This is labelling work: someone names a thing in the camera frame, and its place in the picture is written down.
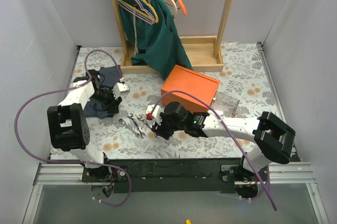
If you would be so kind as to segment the steel combination wrench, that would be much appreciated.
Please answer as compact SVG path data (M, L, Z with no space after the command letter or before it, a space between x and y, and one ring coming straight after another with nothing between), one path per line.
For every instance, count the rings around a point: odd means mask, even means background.
M141 115L137 116L137 119L141 121L150 131L152 130L152 126Z

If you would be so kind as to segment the orange drawer box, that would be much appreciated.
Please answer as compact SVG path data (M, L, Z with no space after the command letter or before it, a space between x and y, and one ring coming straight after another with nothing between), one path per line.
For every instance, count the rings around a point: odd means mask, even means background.
M161 88L161 94L172 90L180 90L193 95L208 105L211 105L216 95L220 81L176 65ZM208 108L194 98L182 93L171 93L162 98L161 103L166 106L171 102L178 102L190 112L207 112Z

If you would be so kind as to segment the clear plastic drawer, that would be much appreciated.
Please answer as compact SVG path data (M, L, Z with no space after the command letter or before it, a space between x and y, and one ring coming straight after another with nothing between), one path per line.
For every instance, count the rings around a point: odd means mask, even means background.
M236 116L236 109L240 100L217 91L213 98L211 107L220 115L227 118Z

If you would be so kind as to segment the steel open-end wrench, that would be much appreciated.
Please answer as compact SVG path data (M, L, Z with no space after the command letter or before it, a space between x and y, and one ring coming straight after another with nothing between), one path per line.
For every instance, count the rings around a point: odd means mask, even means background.
M128 118L132 121L132 123L135 125L135 127L137 128L138 132L140 133L140 137L144 138L145 137L145 133L142 131L142 129L140 128L140 126L138 125L138 123L135 120L134 114L130 113L130 115L128 116Z

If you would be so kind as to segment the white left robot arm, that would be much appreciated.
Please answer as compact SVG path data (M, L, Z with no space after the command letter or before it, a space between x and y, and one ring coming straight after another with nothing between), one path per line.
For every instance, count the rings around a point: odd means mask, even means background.
M104 153L90 143L90 130L84 108L90 100L97 101L107 113L118 113L121 93L128 90L123 78L111 89L100 87L101 75L89 70L85 76L74 80L75 89L57 106L47 109L51 144L53 148L70 152L84 162L84 167L94 169L95 177L105 182L111 178L112 169L104 164Z

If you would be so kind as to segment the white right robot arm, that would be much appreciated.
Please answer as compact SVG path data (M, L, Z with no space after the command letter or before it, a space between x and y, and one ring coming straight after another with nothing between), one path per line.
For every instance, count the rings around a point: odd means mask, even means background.
M238 167L243 180L253 179L272 162L290 162L295 130L271 112L254 118L221 118L214 111L192 113L178 102L171 102L165 108L149 106L147 116L154 120L152 131L166 140L174 132L183 131L195 138L231 137L256 144Z

